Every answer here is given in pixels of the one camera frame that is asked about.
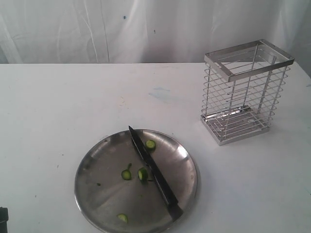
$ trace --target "cucumber slice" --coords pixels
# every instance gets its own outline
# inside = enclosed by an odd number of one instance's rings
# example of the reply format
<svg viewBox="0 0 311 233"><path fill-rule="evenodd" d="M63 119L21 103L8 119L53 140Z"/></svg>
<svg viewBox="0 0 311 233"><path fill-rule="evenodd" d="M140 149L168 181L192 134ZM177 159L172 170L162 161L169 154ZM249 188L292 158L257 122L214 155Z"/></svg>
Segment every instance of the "cucumber slice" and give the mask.
<svg viewBox="0 0 311 233"><path fill-rule="evenodd" d="M154 140L148 140L148 141L146 141L145 146L148 150L155 150L156 149L156 142Z"/></svg>
<svg viewBox="0 0 311 233"><path fill-rule="evenodd" d="M117 217L118 217L121 221L123 221L123 222L125 222L125 223L128 223L128 219L127 219L127 216L126 216L125 214L118 214Z"/></svg>
<svg viewBox="0 0 311 233"><path fill-rule="evenodd" d="M138 170L138 178L140 181L146 181L148 179L148 172L144 167Z"/></svg>
<svg viewBox="0 0 311 233"><path fill-rule="evenodd" d="M122 171L121 176L126 181L129 181L129 180L132 179L132 174L131 174L131 172L129 170Z"/></svg>

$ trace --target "wire basket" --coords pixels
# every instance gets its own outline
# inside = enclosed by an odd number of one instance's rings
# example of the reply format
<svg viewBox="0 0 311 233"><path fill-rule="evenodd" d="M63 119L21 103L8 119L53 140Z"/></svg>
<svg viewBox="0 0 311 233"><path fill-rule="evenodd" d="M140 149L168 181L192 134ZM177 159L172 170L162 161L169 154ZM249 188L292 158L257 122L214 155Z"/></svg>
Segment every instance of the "wire basket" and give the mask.
<svg viewBox="0 0 311 233"><path fill-rule="evenodd" d="M294 58L266 40L205 55L201 121L219 145L269 131Z"/></svg>

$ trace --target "black object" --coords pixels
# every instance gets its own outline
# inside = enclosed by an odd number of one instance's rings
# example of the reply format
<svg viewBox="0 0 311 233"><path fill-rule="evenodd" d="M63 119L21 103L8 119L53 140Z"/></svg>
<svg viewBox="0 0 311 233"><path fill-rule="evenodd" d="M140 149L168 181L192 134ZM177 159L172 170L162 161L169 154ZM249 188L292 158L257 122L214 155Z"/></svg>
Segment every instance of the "black object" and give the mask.
<svg viewBox="0 0 311 233"><path fill-rule="evenodd" d="M143 142L141 141L140 137L136 133L135 130L132 129L131 126L128 127L130 129L130 133L132 136L132 140L134 142L134 145L136 149L138 150L140 156L142 157L143 161L146 163L146 165L150 168L154 178L155 183L164 199L164 202L166 206L171 209L173 207L176 207L178 204L178 200L171 190L169 184L166 182L165 178L163 177L161 171L157 167L155 161L145 148Z"/></svg>
<svg viewBox="0 0 311 233"><path fill-rule="evenodd" d="M8 208L0 207L0 233L7 233L6 222L9 220Z"/></svg>

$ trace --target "knife handle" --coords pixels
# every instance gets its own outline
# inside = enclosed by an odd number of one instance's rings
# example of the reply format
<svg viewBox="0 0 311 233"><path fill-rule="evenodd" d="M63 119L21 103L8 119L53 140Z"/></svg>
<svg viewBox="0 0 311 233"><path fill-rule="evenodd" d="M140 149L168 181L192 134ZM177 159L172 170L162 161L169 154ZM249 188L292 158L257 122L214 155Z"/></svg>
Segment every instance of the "knife handle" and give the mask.
<svg viewBox="0 0 311 233"><path fill-rule="evenodd" d="M164 202L168 208L177 205L178 200L171 190L169 184L165 180L164 176L162 175L161 171L157 167L154 160L149 161L149 168L152 171L152 174L155 178L155 183L164 199Z"/></svg>

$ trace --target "basket base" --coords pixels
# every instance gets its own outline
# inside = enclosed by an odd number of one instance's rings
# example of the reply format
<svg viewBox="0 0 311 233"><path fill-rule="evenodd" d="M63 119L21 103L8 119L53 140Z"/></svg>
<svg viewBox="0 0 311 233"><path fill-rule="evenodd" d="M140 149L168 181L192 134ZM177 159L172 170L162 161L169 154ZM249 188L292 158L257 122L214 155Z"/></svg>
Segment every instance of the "basket base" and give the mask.
<svg viewBox="0 0 311 233"><path fill-rule="evenodd" d="M260 115L253 114L250 108L247 112L241 109L245 107L233 109L230 114L201 115L201 121L219 146L269 131L270 127L260 119Z"/></svg>

